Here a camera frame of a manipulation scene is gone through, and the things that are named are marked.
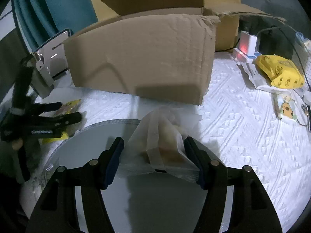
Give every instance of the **wire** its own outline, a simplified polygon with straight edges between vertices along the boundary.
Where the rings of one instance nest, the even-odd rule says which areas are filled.
[[[241,38],[238,39],[238,41],[235,43],[235,45],[231,48],[228,48],[228,49],[225,49],[225,50],[219,50],[219,51],[215,51],[215,52],[220,52],[220,51],[229,51],[229,50],[232,50],[234,48],[236,48],[236,46],[238,45],[239,41],[240,41]]]
[[[277,27],[277,26],[272,26],[272,27],[270,27],[270,28],[262,29],[262,30],[260,30],[260,31],[256,34],[256,36],[258,36],[260,33],[264,32],[264,31],[269,31],[269,30],[274,30],[274,29],[279,29],[279,27]]]
[[[308,81],[308,79],[307,79],[306,72],[304,71],[304,67],[303,67],[303,65],[302,65],[301,59],[300,59],[300,57],[299,57],[299,54],[298,54],[298,52],[297,52],[295,46],[293,45],[293,43],[290,41],[290,39],[286,36],[286,34],[285,34],[280,28],[279,28],[279,31],[282,32],[282,34],[284,35],[284,37],[288,40],[288,42],[290,43],[290,45],[293,47],[293,49],[294,49],[294,51],[295,51],[295,53],[296,53],[296,55],[297,55],[297,57],[298,57],[299,63],[300,63],[300,65],[301,65],[301,69],[302,69],[302,71],[304,72],[304,77],[306,78],[308,87],[309,87],[309,89],[310,89],[310,91],[311,91],[311,87],[310,87],[309,81]]]

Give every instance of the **screw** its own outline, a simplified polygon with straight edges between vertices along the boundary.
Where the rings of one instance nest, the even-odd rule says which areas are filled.
[[[211,165],[212,165],[212,166],[218,166],[218,165],[219,165],[219,161],[213,159],[213,160],[211,160]]]
[[[65,171],[65,169],[66,168],[64,166],[60,166],[57,168],[57,172],[63,172],[63,171]]]
[[[91,159],[90,162],[89,162],[89,164],[90,164],[91,166],[96,166],[97,163],[98,163],[97,159]]]
[[[247,172],[251,172],[252,171],[252,168],[250,166],[244,166],[243,168]]]

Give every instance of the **yellow package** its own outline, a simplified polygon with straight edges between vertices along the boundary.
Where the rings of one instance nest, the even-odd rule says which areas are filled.
[[[63,104],[60,109],[58,109],[55,114],[53,115],[54,117],[56,116],[60,116],[60,115],[67,115],[70,113],[74,113],[80,103],[81,99],[79,100],[75,100],[75,101],[71,101],[68,102],[66,104]],[[69,138],[69,132],[67,130],[62,131],[62,136],[61,137],[54,137],[54,138],[43,138],[42,139],[42,143],[51,143],[54,141],[60,141],[60,140],[66,140]]]
[[[304,77],[291,60],[276,55],[260,55],[255,64],[268,75],[271,86],[297,89],[304,84]]]

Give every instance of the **blue object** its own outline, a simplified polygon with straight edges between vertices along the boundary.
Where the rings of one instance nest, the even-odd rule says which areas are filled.
[[[68,28],[74,33],[97,22],[91,0],[13,0],[32,50]]]

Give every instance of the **translucent plastic bag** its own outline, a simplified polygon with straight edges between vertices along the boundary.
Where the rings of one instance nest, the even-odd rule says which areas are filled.
[[[119,173],[164,172],[195,182],[199,169],[185,154],[183,141],[202,120],[197,114],[160,108],[147,114],[130,137],[120,157]]]

